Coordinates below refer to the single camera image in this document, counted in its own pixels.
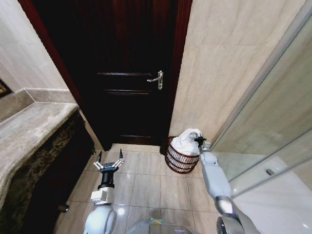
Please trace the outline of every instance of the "dark wooden door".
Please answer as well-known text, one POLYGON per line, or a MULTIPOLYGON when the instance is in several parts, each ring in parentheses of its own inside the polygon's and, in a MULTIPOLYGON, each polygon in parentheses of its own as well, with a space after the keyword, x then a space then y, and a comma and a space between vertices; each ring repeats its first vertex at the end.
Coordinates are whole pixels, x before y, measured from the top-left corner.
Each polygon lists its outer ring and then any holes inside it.
MULTIPOLYGON (((173 106, 173 101, 168 99, 176 93, 176 84, 170 84, 170 79, 176 28, 182 22, 177 20, 181 1, 31 2, 82 96, 87 118, 104 148, 109 149, 111 143, 160 145, 170 126, 172 109, 168 111, 167 103, 173 106), (160 70, 164 74, 161 90, 157 81, 147 82, 160 70)), ((184 24, 191 6, 187 2, 184 24)), ((184 46, 185 35, 180 36, 184 46)))

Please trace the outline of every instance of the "white towel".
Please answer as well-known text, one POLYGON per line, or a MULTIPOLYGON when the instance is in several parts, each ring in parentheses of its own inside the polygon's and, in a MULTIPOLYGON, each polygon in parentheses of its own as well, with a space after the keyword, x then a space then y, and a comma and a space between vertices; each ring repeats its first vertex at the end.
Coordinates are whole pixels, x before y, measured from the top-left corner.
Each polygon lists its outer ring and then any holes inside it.
POLYGON ((180 136, 173 138, 171 145, 181 154, 196 156, 199 155, 199 149, 198 143, 194 141, 194 139, 200 136, 201 131, 199 129, 189 128, 185 130, 180 136))

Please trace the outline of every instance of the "marble countertop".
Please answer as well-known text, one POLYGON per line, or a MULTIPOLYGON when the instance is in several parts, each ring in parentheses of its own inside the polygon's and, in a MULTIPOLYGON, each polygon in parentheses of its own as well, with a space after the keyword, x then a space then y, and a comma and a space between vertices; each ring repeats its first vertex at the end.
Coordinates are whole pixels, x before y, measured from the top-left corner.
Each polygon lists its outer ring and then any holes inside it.
POLYGON ((0 209, 15 172, 77 108, 35 102, 0 123, 0 209))

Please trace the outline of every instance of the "door lock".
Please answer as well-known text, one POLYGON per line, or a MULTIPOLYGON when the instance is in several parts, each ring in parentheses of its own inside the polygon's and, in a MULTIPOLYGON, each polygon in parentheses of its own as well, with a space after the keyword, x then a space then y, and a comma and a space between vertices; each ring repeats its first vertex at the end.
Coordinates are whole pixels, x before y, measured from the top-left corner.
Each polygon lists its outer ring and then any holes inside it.
POLYGON ((163 82, 163 75, 164 73, 160 70, 158 72, 158 77, 155 79, 147 79, 147 82, 154 82, 156 80, 158 80, 158 89, 161 90, 162 89, 162 82, 163 82))

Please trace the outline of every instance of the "laundry basket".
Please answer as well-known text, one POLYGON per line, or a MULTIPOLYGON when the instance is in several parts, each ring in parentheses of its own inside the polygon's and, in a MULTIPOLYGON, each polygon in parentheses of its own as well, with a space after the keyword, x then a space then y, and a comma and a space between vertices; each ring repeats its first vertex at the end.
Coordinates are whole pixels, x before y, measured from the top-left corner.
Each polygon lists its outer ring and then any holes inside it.
POLYGON ((199 160, 199 155, 188 156, 188 155, 179 153, 171 145, 171 141, 173 138, 175 137, 174 136, 168 137, 168 149, 167 149, 167 154, 165 156, 166 164, 174 172, 177 172, 180 174, 189 173, 196 166, 199 160))

